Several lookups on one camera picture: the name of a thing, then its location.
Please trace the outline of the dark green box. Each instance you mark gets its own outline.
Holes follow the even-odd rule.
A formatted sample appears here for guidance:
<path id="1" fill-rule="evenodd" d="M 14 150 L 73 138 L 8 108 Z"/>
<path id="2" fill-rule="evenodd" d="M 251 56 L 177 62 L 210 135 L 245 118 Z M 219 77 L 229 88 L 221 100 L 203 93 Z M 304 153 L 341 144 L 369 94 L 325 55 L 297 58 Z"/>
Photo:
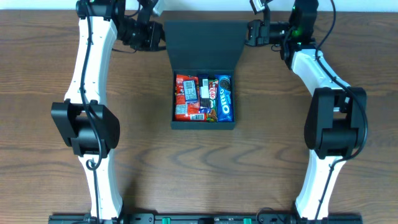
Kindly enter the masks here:
<path id="1" fill-rule="evenodd" d="M 166 21 L 165 39 L 173 76 L 227 75 L 231 84 L 230 122 L 171 120 L 172 129 L 232 130 L 236 125 L 234 72 L 243 52 L 246 21 Z"/>

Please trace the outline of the long dark blue chocolate bar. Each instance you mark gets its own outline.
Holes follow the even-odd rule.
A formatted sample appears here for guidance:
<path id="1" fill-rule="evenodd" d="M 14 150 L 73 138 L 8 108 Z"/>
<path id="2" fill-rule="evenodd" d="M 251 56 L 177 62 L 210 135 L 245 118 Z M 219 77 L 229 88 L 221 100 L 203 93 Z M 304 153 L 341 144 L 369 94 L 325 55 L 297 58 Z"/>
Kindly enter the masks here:
<path id="1" fill-rule="evenodd" d="M 211 99 L 209 93 L 209 82 L 208 75 L 199 74 L 198 75 L 199 91 L 200 91 L 200 113 L 210 113 L 211 112 Z"/>

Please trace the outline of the blue Oreo cookie pack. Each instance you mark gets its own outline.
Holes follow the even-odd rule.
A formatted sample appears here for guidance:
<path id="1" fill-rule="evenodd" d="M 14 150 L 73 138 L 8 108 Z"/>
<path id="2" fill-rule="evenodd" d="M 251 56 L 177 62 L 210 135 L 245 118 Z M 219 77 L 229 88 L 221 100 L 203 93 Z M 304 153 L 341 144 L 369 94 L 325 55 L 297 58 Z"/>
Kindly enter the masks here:
<path id="1" fill-rule="evenodd" d="M 233 102 L 231 80 L 228 75 L 215 75 L 218 80 L 217 113 L 218 122 L 233 121 Z"/>

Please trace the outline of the red Hacks candy bag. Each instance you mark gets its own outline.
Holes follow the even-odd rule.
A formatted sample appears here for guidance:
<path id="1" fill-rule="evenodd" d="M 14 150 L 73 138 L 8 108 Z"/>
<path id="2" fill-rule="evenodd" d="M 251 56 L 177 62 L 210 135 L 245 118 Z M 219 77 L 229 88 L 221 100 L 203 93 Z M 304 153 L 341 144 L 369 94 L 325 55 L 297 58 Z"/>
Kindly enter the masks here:
<path id="1" fill-rule="evenodd" d="M 198 102 L 186 103 L 183 91 L 183 81 L 194 80 L 197 87 Z M 200 113 L 200 95 L 198 77 L 177 75 L 175 81 L 175 120 L 176 121 L 206 121 L 207 115 Z"/>

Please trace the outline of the red KitKat bar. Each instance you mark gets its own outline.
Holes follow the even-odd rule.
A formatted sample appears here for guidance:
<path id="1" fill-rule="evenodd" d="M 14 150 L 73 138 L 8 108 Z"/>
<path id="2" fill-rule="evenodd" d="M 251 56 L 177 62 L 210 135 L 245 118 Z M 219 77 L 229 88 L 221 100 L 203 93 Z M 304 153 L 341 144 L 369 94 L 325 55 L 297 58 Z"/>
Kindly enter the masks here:
<path id="1" fill-rule="evenodd" d="M 207 113 L 208 122 L 217 122 L 217 92 L 218 79 L 209 80 L 210 112 Z"/>

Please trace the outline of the small blue candy bar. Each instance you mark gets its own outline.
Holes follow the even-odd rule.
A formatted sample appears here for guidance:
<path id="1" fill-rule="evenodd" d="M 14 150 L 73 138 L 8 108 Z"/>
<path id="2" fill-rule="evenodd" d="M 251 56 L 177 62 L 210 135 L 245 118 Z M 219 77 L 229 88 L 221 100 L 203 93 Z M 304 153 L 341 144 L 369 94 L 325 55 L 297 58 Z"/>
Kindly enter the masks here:
<path id="1" fill-rule="evenodd" d="M 186 103 L 197 103 L 197 87 L 194 80 L 183 81 L 183 91 Z"/>

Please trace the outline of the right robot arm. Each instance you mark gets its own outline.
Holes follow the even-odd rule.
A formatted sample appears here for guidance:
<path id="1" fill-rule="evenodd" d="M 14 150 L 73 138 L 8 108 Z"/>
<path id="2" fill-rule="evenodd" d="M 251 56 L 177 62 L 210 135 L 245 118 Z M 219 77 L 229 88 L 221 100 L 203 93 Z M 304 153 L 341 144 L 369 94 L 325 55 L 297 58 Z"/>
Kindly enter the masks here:
<path id="1" fill-rule="evenodd" d="M 367 94 L 352 87 L 327 64 L 313 37 L 318 1 L 296 0 L 287 22 L 272 22 L 268 0 L 251 0 L 261 20 L 248 24 L 250 47 L 279 48 L 281 59 L 312 96 L 304 126 L 309 161 L 302 189 L 290 214 L 272 214 L 272 223 L 362 223 L 361 215 L 331 215 L 328 204 L 338 174 L 363 150 L 368 138 Z"/>

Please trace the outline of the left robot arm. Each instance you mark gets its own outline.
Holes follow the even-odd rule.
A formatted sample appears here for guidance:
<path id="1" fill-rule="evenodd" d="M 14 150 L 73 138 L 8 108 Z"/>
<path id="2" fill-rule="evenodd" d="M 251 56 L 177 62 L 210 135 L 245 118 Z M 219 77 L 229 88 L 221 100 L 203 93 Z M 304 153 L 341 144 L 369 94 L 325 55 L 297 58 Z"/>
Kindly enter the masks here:
<path id="1" fill-rule="evenodd" d="M 51 215 L 49 223 L 153 223 L 151 213 L 128 213 L 114 169 L 120 122 L 107 107 L 106 85 L 115 41 L 133 51 L 165 50 L 162 24 L 151 16 L 162 13 L 162 1 L 139 1 L 126 15 L 125 1 L 77 1 L 79 44 L 73 77 L 51 116 L 65 144 L 78 157 L 90 190 L 91 210 L 84 215 Z"/>

